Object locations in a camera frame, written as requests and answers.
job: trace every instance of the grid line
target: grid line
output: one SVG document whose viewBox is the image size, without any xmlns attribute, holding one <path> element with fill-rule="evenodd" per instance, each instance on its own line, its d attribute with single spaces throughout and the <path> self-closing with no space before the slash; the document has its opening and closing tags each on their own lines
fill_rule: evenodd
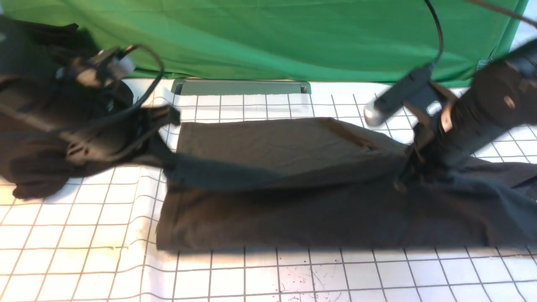
<svg viewBox="0 0 537 302">
<path fill-rule="evenodd" d="M 414 278 L 414 273 L 412 272 L 412 267 L 410 267 L 410 261 L 408 260 L 407 250 L 403 249 L 403 253 L 404 253 L 404 257 L 407 259 L 408 270 L 410 271 L 412 282 L 414 282 L 414 286 L 417 286 L 416 279 Z M 423 302 L 422 295 L 419 294 L 417 287 L 416 287 L 416 293 L 418 294 L 419 301 Z"/>
<path fill-rule="evenodd" d="M 114 179 L 114 173 L 115 173 L 115 168 L 112 172 L 112 179 Z M 106 195 L 108 195 L 108 192 L 110 191 L 110 185 L 108 185 L 108 190 L 106 191 Z M 97 221 L 100 221 L 100 218 L 101 218 L 101 215 L 103 213 L 103 209 L 104 209 L 104 204 L 102 205 L 101 207 L 101 210 L 99 212 L 99 218 L 97 219 Z M 97 226 L 93 229 L 93 235 L 91 236 L 91 240 L 90 240 L 90 246 L 91 244 L 93 243 L 93 240 L 95 239 L 95 234 L 97 233 Z M 88 249 L 88 251 L 86 252 L 86 257 L 84 259 L 84 263 L 82 264 L 82 270 L 81 272 L 84 272 L 84 269 L 86 267 L 86 263 L 88 262 L 88 257 L 90 256 L 90 250 Z M 82 280 L 82 274 L 80 274 L 80 276 L 78 277 L 78 281 L 76 283 L 76 286 L 75 286 L 75 290 L 72 292 L 72 297 L 71 299 L 75 299 L 75 296 L 76 296 L 76 291 L 78 290 L 78 286 L 80 285 L 80 280 Z"/>
<path fill-rule="evenodd" d="M 444 260 L 444 259 L 440 259 L 440 255 L 438 254 L 438 250 L 436 248 L 434 248 L 434 252 L 436 253 L 436 256 L 438 258 L 438 262 L 440 262 L 440 267 L 442 268 L 442 274 L 444 274 L 444 278 L 446 278 L 446 282 L 449 284 L 449 279 L 447 278 L 446 270 L 444 269 L 444 265 L 442 264 L 442 260 Z M 455 293 L 453 292 L 453 289 L 451 288 L 451 286 L 449 287 L 449 292 L 451 293 L 451 296 L 453 297 L 453 300 L 455 302 L 459 302 L 459 301 L 457 301 L 457 297 L 455 296 Z"/>
<path fill-rule="evenodd" d="M 143 241 L 143 242 L 147 242 L 147 243 L 151 243 L 151 244 L 155 244 L 154 242 L 150 242 L 150 241 L 145 241 L 145 240 L 137 240 L 137 241 Z M 93 248 L 59 248 L 58 250 L 69 250 L 69 249 L 76 249 L 76 250 L 80 250 L 80 249 L 88 249 L 88 250 L 91 250 L 91 249 L 106 249 L 106 248 L 111 248 L 111 247 L 93 247 Z M 441 261 L 445 261 L 445 260 L 475 260 L 475 259 L 490 259 L 490 258 L 509 258 L 509 257 L 517 257 L 517 256 L 531 256 L 531 255 L 509 255 L 509 256 L 483 256 L 483 257 L 469 257 L 469 258 L 442 258 L 440 259 Z M 413 262 L 427 262 L 427 261 L 430 261 L 431 259 L 421 259 L 421 260 L 392 260 L 392 261 L 368 261 L 368 262 L 345 262 L 345 264 L 378 264 L 378 263 L 407 263 L 407 262 L 410 262 L 410 263 L 413 263 Z M 340 265 L 341 263 L 337 263 L 337 264 L 334 264 L 332 262 L 330 263 L 315 263 L 315 264 L 312 264 L 312 265 L 315 265 L 315 266 L 323 266 L 323 265 Z M 303 263 L 297 263 L 297 264 L 280 264 L 280 265 L 260 265 L 260 266 L 248 266 L 247 268 L 248 269 L 261 269 L 261 268 L 289 268 L 289 267 L 308 267 L 310 266 L 309 263 L 306 263 L 306 264 L 303 264 Z M 122 273 L 122 272 L 128 272 L 128 271 L 131 271 L 131 270 L 134 270 L 134 269 L 137 269 L 137 268 L 141 268 L 141 267 L 148 267 L 148 268 L 152 268 L 154 270 L 157 270 L 157 271 L 160 271 L 160 272 L 193 272 L 193 271 L 208 271 L 209 269 L 190 269 L 190 270 L 163 270 L 163 269 L 160 269 L 160 268 L 157 268 L 157 267 L 154 267 L 150 264 L 139 264 L 139 265 L 136 265 L 136 266 L 133 266 L 129 269 L 126 269 L 126 270 L 118 270 L 117 273 Z M 215 271 L 215 270 L 233 270 L 233 269 L 241 269 L 243 267 L 225 267 L 225 268 L 212 268 L 211 270 Z M 92 271 L 92 272 L 49 272 L 49 273 L 34 273 L 34 274 L 0 274 L 0 276 L 10 276 L 10 275 L 13 275 L 13 276 L 41 276 L 41 275 L 92 275 L 92 274 L 106 274 L 106 273 L 109 273 L 110 271 Z M 477 282 L 477 283 L 465 283 L 465 284 L 470 284 L 470 285 L 475 285 L 475 284 L 494 284 L 495 282 Z"/>
<path fill-rule="evenodd" d="M 371 254 L 373 254 L 373 261 L 376 267 L 376 274 L 379 277 L 380 289 L 382 289 L 382 294 L 384 295 L 384 302 L 388 302 L 388 297 L 386 297 L 386 291 L 385 291 L 386 288 L 384 287 L 384 284 L 382 282 L 382 277 L 380 276 L 379 264 L 376 260 L 375 251 L 373 249 L 371 249 Z"/>
<path fill-rule="evenodd" d="M 518 281 L 518 283 L 530 283 L 530 282 L 533 282 L 533 281 Z M 492 284 L 512 284 L 513 282 L 494 282 Z M 457 284 L 457 285 L 452 285 L 454 287 L 456 286 L 461 286 L 461 285 L 466 285 L 466 284 Z M 368 288 L 368 289 L 356 289 L 356 290 L 351 290 L 352 292 L 360 292 L 360 291 L 371 291 L 371 290 L 399 290 L 399 289 L 415 289 L 415 288 L 418 288 L 418 289 L 425 289 L 425 288 L 431 288 L 431 287 L 438 287 L 438 285 L 421 285 L 421 286 L 417 286 L 417 287 L 414 287 L 414 286 L 399 286 L 399 287 L 374 287 L 374 288 Z M 315 293 L 330 293 L 330 292 L 339 292 L 339 291 L 316 291 Z M 314 293 L 313 291 L 295 291 L 295 292 L 291 292 L 291 294 L 312 294 Z M 246 296 L 247 297 L 259 297 L 259 296 L 269 296 L 271 295 L 272 293 L 254 293 L 254 294 L 247 294 Z M 133 299 L 133 298 L 137 298 L 137 297 L 140 297 L 140 296 L 153 296 L 155 298 L 158 298 L 160 300 L 164 300 L 164 301 L 172 301 L 172 298 L 166 298 L 166 297 L 160 297 L 152 292 L 143 292 L 143 293 L 140 293 L 140 294 L 136 294 L 134 296 L 130 296 L 130 297 L 124 297 L 124 298 L 110 298 L 108 300 L 110 301 L 115 301 L 115 300 L 125 300 L 125 299 Z M 196 299 L 208 299 L 208 298 L 242 298 L 244 295 L 242 294 L 234 294 L 234 295 L 226 295 L 226 296 L 197 296 L 197 297 L 188 297 L 188 298 L 175 298 L 175 300 L 196 300 Z M 76 299 L 76 300 L 54 300 L 54 302 L 76 302 L 76 301 L 80 301 L 80 302 L 83 302 L 83 301 L 95 301 L 95 299 Z M 35 302 L 35 300 L 21 300 L 19 302 Z"/>
<path fill-rule="evenodd" d="M 465 250 L 466 250 L 466 253 L 468 253 L 468 256 L 470 256 L 470 252 L 468 251 L 467 247 L 465 247 Z M 489 301 L 492 302 L 492 299 L 490 298 L 489 293 L 487 292 L 487 289 L 485 288 L 485 286 L 483 285 L 483 282 L 481 281 L 481 277 L 479 276 L 479 272 L 477 271 L 477 269 L 475 267 L 474 261 L 471 258 L 470 258 L 470 261 L 471 261 L 471 266 L 474 268 L 475 275 L 477 276 L 477 280 L 479 280 L 481 288 L 483 289 L 483 291 L 487 295 L 487 298 L 489 299 Z"/>
</svg>

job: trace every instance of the black cable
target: black cable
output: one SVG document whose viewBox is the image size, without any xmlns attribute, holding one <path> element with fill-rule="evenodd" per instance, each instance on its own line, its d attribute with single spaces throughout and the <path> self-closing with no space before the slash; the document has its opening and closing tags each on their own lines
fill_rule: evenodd
<svg viewBox="0 0 537 302">
<path fill-rule="evenodd" d="M 427 4 L 427 7 L 431 11 L 431 15 L 433 16 L 434 23 L 436 24 L 437 32 L 438 32 L 439 50 L 438 50 L 438 55 L 436 59 L 434 59 L 434 61 L 432 62 L 432 65 L 435 66 L 440 61 L 440 58 L 442 57 L 442 54 L 444 53 L 444 35 L 442 34 L 442 27 L 440 27 L 440 20 L 438 20 L 438 16 L 431 2 L 429 0 L 425 0 L 425 4 Z"/>
<path fill-rule="evenodd" d="M 495 11 L 495 12 L 499 12 L 499 13 L 502 13 L 504 15 L 507 15 L 509 17 L 512 17 L 512 18 L 515 18 L 515 19 L 519 19 L 520 21 L 522 22 L 525 22 L 527 24 L 530 24 L 531 26 L 533 26 L 535 29 L 537 29 L 537 22 L 533 21 L 533 20 L 530 20 L 526 17 L 523 17 L 515 12 L 512 12 L 510 10 L 507 10 L 505 8 L 501 8 L 500 6 L 498 5 L 494 5 L 492 3 L 488 3 L 488 2 L 485 2 L 485 1 L 482 1 L 482 0 L 466 0 L 466 2 L 470 2 L 470 3 L 473 3 L 473 4 L 476 4 L 476 5 L 479 5 L 481 7 L 484 7 L 486 9 L 489 9 L 489 10 L 492 10 L 492 11 Z"/>
<path fill-rule="evenodd" d="M 109 116 L 105 116 L 105 117 L 98 118 L 98 119 L 95 119 L 95 120 L 90 120 L 87 123 L 80 124 L 80 125 L 78 125 L 76 127 L 62 128 L 62 129 L 53 130 L 53 131 L 40 131 L 40 130 L 37 130 L 37 131 L 27 131 L 27 132 L 10 132 L 10 133 L 2 133 L 2 134 L 0 134 L 0 136 L 3 137 L 3 138 L 17 138 L 17 137 L 38 138 L 38 137 L 41 137 L 41 136 L 58 135 L 58 134 L 61 134 L 62 132 L 78 132 L 78 131 L 82 131 L 82 130 L 92 130 L 92 129 L 95 129 L 95 128 L 101 128 L 101 127 L 104 127 L 104 126 L 108 126 L 108 125 L 117 123 L 117 122 L 122 121 L 122 120 L 126 119 L 127 117 L 133 115 L 138 110 L 140 110 L 140 108 L 142 107 L 143 103 L 149 98 L 151 93 L 155 90 L 155 88 L 157 87 L 157 85 L 160 82 L 160 80 L 164 77 L 164 69 L 165 69 L 164 68 L 164 63 L 162 62 L 160 57 L 151 48 L 149 48 L 148 46 L 145 46 L 143 44 L 134 44 L 134 45 L 128 46 L 127 48 L 125 48 L 125 50 L 121 54 L 122 57 L 120 59 L 122 59 L 123 57 L 125 57 L 129 53 L 135 51 L 136 49 L 143 49 L 144 51 L 149 53 L 149 55 L 151 55 L 153 57 L 153 59 L 155 59 L 155 61 L 157 62 L 158 66 L 159 66 L 159 73 L 155 77 L 155 79 L 152 81 L 151 85 L 147 88 L 145 93 L 131 107 L 129 107 L 129 108 L 125 109 L 125 110 L 122 110 L 122 111 L 120 111 L 118 113 L 111 114 Z M 114 97 L 116 99 L 119 98 L 118 94 L 115 93 L 115 91 L 111 91 L 111 92 L 110 91 L 105 91 L 104 93 L 105 94 L 110 94 L 112 97 Z"/>
<path fill-rule="evenodd" d="M 131 116 L 132 114 L 134 114 L 136 111 L 138 111 L 142 107 L 143 103 L 149 98 L 151 93 L 155 90 L 155 88 L 157 87 L 158 83 L 164 77 L 164 63 L 161 61 L 160 57 L 158 57 L 158 55 L 151 48 L 149 48 L 149 47 L 147 47 L 147 46 L 145 46 L 143 44 L 131 45 L 131 46 L 127 47 L 124 50 L 123 56 L 128 55 L 129 53 L 131 53 L 132 51 L 134 51 L 134 50 L 136 50 L 138 48 L 143 49 L 144 51 L 149 53 L 153 57 L 153 59 L 155 59 L 155 61 L 157 62 L 158 67 L 159 67 L 160 70 L 159 70 L 158 75 L 155 77 L 155 79 L 153 80 L 153 82 L 149 86 L 149 88 L 138 99 L 138 101 L 136 101 L 136 103 L 134 103 L 131 107 L 129 107 L 129 108 L 127 108 L 127 109 L 125 109 L 125 110 L 123 110 L 121 112 L 112 114 L 110 116 L 105 116 L 105 117 L 102 117 L 102 118 L 99 118 L 99 119 L 91 120 L 91 121 L 89 121 L 87 123 L 81 124 L 81 125 L 76 126 L 76 127 L 58 129 L 58 130 L 54 130 L 54 131 L 49 131 L 47 133 L 48 134 L 60 134 L 62 132 L 77 132 L 77 131 L 82 131 L 82 130 L 91 130 L 91 129 L 95 129 L 95 128 L 100 128 L 100 127 L 108 126 L 108 125 L 117 123 L 119 121 L 122 121 L 125 118 L 127 118 L 127 117 Z"/>
</svg>

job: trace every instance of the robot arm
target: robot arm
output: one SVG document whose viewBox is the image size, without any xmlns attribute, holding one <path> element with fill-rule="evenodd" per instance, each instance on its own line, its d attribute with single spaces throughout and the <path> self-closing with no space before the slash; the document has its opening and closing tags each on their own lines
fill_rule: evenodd
<svg viewBox="0 0 537 302">
<path fill-rule="evenodd" d="M 405 191 L 419 181 L 439 177 L 511 128 L 537 124 L 536 66 L 537 40 L 533 40 L 476 72 L 459 99 L 430 80 L 429 64 L 368 104 L 364 115 L 371 126 L 380 125 L 403 106 L 418 118 L 396 187 Z M 434 101 L 440 102 L 442 110 L 430 116 L 427 107 Z"/>
</svg>

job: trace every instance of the green screen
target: green screen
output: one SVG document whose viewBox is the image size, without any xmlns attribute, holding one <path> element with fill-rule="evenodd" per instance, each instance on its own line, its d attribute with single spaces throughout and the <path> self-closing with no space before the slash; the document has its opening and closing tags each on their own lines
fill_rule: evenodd
<svg viewBox="0 0 537 302">
<path fill-rule="evenodd" d="M 491 0 L 522 13 L 528 0 Z M 463 0 L 431 0 L 445 52 L 433 78 L 468 80 L 507 51 L 518 22 Z M 438 51 L 422 0 L 2 0 L 6 15 L 87 28 L 102 48 L 143 43 L 167 78 L 395 82 Z M 133 53 L 134 76 L 157 65 Z"/>
</svg>

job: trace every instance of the white grid surface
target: white grid surface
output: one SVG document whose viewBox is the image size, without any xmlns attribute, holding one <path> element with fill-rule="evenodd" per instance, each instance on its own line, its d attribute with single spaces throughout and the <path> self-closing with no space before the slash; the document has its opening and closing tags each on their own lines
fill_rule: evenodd
<svg viewBox="0 0 537 302">
<path fill-rule="evenodd" d="M 529 17 L 537 12 L 530 0 Z M 513 47 L 534 30 L 521 25 Z M 129 80 L 140 96 L 151 80 Z M 365 104 L 387 87 L 312 83 L 314 94 L 175 96 L 162 81 L 151 104 L 185 121 L 225 123 L 334 117 L 365 126 Z M 455 89 L 460 94 L 464 89 Z M 404 110 L 375 131 L 412 140 Z M 161 135 L 175 148 L 180 127 Z M 537 163 L 537 127 L 523 126 L 477 152 L 491 162 Z M 155 247 L 166 194 L 158 169 L 118 167 L 43 200 L 14 200 L 0 185 L 0 301 L 518 302 L 537 301 L 537 250 L 242 249 L 168 254 Z"/>
</svg>

